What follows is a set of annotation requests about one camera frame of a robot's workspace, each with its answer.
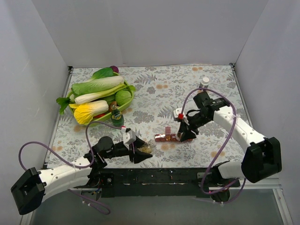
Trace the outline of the clear yellow pill bottle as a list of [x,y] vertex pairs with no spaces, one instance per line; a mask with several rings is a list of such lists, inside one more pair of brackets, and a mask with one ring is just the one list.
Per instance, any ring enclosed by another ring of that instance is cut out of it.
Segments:
[[145,142],[141,147],[138,148],[139,151],[151,154],[156,148],[156,142],[154,140],[149,140]]

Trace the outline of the red weekly pill organizer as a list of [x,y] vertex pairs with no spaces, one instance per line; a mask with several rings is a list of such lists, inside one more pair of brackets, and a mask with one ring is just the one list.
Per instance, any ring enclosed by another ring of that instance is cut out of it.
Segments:
[[163,133],[154,135],[154,140],[157,143],[180,143],[180,140],[177,138],[177,134],[172,131],[170,126],[165,127],[165,131]]

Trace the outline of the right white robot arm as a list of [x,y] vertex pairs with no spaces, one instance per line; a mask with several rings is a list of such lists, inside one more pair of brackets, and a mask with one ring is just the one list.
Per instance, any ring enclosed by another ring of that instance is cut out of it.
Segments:
[[181,111],[177,116],[180,122],[178,138],[180,142],[195,139],[199,134],[198,128],[213,121],[228,132],[226,141],[233,138],[244,151],[240,162],[228,161],[218,165],[211,164],[207,171],[214,169],[213,183],[225,185],[229,179],[245,178],[257,183],[269,176],[282,171],[281,146],[277,138],[266,136],[255,131],[236,114],[233,104],[224,96],[212,99],[209,89],[194,96],[197,106],[194,115]]

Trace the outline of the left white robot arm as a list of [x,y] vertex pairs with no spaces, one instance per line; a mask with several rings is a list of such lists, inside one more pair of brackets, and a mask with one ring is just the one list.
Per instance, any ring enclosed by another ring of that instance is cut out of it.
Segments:
[[83,157],[52,169],[37,170],[32,167],[11,187],[11,193],[20,215],[37,209],[46,199],[79,186],[96,187],[104,179],[101,169],[107,166],[106,159],[129,156],[131,162],[138,164],[152,155],[143,152],[148,144],[138,137],[133,140],[114,143],[108,136],[101,137],[96,145]]

